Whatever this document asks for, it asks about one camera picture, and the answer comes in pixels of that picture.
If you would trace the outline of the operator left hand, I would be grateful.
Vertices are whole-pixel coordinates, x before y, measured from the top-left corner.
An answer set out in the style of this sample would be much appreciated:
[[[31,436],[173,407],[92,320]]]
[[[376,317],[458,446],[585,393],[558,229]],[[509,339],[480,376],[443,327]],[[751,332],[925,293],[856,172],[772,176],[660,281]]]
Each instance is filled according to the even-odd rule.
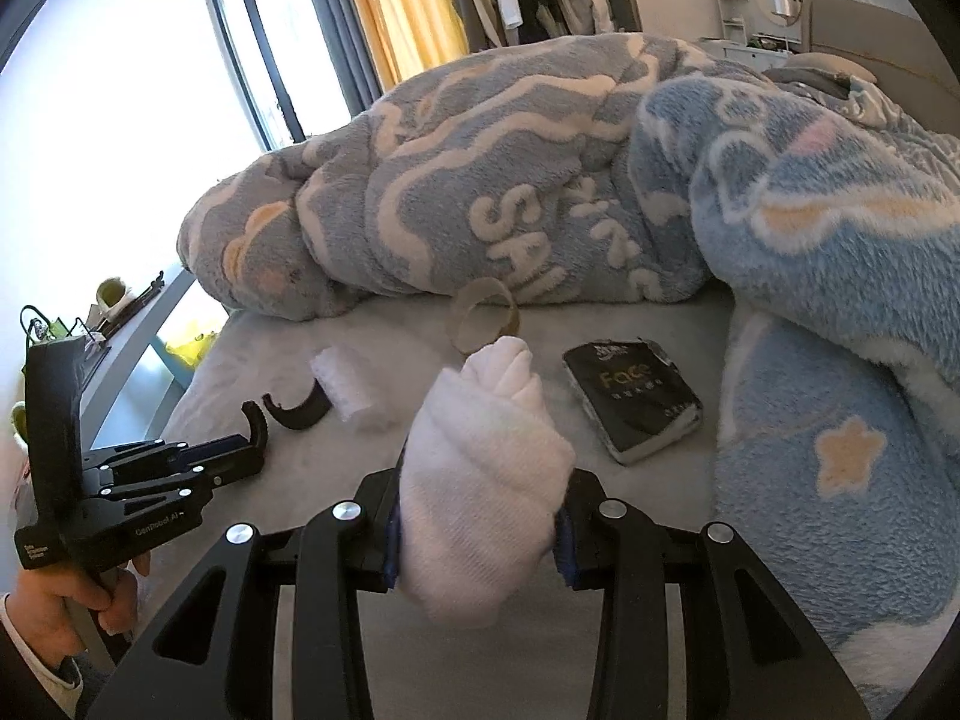
[[[68,614],[69,601],[94,611],[99,626],[108,634],[132,632],[139,616],[137,578],[149,576],[151,554],[134,557],[132,567],[133,571],[125,564],[119,567],[110,590],[70,562],[18,572],[13,592],[5,601],[13,629],[51,670],[58,670],[65,658],[83,651],[83,640]]]

